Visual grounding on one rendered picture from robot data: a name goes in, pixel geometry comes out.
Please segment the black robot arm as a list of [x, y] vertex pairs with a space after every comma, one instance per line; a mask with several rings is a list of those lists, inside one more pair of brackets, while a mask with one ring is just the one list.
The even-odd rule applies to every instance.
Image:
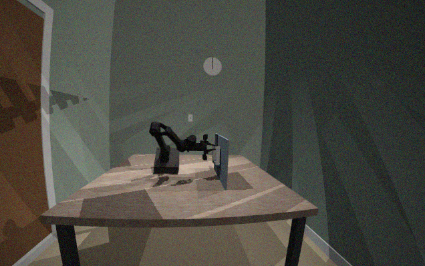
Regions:
[[[164, 132], [160, 131], [160, 127], [165, 129]], [[169, 155], [170, 155], [170, 145], [166, 145], [163, 135], [168, 136], [176, 145], [176, 149], [179, 152], [184, 152], [185, 150], [187, 152], [189, 151], [195, 151], [196, 150], [196, 136], [190, 135], [189, 137], [186, 137], [185, 140], [181, 140], [172, 130], [170, 126], [166, 126], [161, 122], [152, 122], [150, 125], [149, 133], [156, 138], [156, 141], [160, 147], [160, 153], [159, 153], [159, 159], [160, 162], [168, 162]], [[199, 150], [207, 150], [205, 143], [205, 140], [201, 140]]]

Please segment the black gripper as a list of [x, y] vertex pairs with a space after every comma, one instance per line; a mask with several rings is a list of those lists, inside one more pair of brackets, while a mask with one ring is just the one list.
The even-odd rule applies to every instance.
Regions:
[[[210, 145], [210, 146], [216, 146], [216, 145], [211, 144], [211, 143], [209, 143], [208, 141], [206, 141], [207, 139], [208, 139], [208, 134], [204, 134], [204, 135], [203, 135], [203, 140], [205, 140], [205, 143], [206, 143], [207, 145]], [[196, 143], [196, 150], [195, 150], [195, 151], [204, 151], [204, 154], [202, 155], [202, 159], [203, 159], [203, 160], [207, 160], [207, 155], [206, 155], [206, 154], [208, 154], [210, 151], [216, 150], [216, 149], [199, 150], [198, 148], [200, 148], [200, 145], [198, 145], [198, 144], [199, 144], [199, 143]]]

